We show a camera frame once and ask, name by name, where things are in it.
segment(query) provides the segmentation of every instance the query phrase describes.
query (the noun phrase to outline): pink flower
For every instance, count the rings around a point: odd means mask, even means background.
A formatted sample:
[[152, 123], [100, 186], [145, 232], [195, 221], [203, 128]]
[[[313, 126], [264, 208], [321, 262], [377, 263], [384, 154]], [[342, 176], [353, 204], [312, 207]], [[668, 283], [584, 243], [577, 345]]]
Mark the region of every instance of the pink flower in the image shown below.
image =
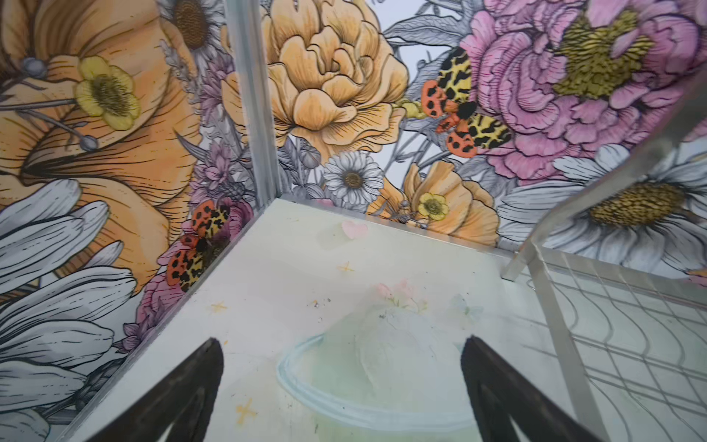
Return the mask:
[[[562, 178], [552, 162], [642, 141], [681, 96], [702, 54], [698, 0], [486, 0], [460, 43], [470, 100], [515, 132], [488, 152], [508, 178]], [[586, 42], [592, 41], [588, 53]], [[707, 134], [703, 124], [691, 136]]]

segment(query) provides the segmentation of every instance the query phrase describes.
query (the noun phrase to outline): orange flower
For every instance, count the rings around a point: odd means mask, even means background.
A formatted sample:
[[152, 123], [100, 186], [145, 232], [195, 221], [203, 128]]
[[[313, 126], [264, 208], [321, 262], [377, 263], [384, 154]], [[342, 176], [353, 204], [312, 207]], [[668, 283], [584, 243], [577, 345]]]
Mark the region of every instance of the orange flower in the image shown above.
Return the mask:
[[[405, 109], [394, 107], [408, 73], [365, 0], [273, 0], [261, 8], [278, 147], [292, 133], [322, 163], [342, 151], [379, 152], [395, 142]], [[222, 82], [223, 104], [245, 135], [238, 77]]]
[[[0, 27], [0, 209], [46, 182], [73, 178], [79, 206], [105, 201], [110, 217], [72, 272], [120, 240], [116, 267], [139, 290], [158, 270], [188, 213], [196, 158], [175, 134], [201, 140], [199, 117], [165, 63], [154, 1], [5, 0]], [[187, 60], [194, 66], [193, 60]]]
[[484, 245], [495, 245], [498, 240], [500, 220], [491, 195], [474, 181], [462, 181], [454, 165], [445, 161], [434, 163], [424, 180], [413, 163], [403, 192], [384, 180], [380, 196], [368, 206], [368, 213], [380, 211], [383, 204], [382, 218]]

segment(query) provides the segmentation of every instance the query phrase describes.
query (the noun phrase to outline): floral wallpaper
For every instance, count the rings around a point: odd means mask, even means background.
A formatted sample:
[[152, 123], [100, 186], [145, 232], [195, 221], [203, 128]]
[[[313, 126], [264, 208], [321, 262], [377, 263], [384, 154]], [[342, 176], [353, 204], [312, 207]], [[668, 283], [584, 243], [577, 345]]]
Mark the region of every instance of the floral wallpaper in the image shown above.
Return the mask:
[[54, 440], [253, 217], [220, 0], [0, 1], [0, 438]]
[[[624, 161], [707, 59], [699, 0], [260, 3], [286, 190], [506, 250]], [[705, 134], [546, 246], [707, 285]]]

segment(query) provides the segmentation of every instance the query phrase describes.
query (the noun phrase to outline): white floor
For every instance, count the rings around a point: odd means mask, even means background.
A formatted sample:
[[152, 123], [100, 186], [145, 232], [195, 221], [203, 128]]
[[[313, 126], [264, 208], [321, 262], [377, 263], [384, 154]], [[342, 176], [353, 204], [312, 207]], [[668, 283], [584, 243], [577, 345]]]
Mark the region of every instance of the white floor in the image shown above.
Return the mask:
[[[347, 219], [276, 200], [70, 440], [86, 440], [216, 337], [225, 370], [208, 441], [323, 441], [312, 412], [277, 383], [276, 365], [296, 344], [380, 296], [377, 284], [402, 280], [427, 302], [431, 322], [482, 337], [572, 413], [533, 290], [525, 277], [499, 277], [506, 258], [360, 220], [368, 235], [350, 240], [341, 229]], [[459, 296], [469, 309], [459, 322], [439, 323]]]

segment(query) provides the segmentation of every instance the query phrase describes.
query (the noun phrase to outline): wire grid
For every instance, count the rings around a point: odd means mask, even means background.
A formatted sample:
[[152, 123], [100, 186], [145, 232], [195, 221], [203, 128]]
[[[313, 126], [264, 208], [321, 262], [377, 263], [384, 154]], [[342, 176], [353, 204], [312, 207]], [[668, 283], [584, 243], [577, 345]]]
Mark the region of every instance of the wire grid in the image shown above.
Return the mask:
[[549, 276], [612, 442], [705, 442], [705, 305], [657, 289], [655, 277], [639, 288], [627, 282], [636, 272], [555, 253]]

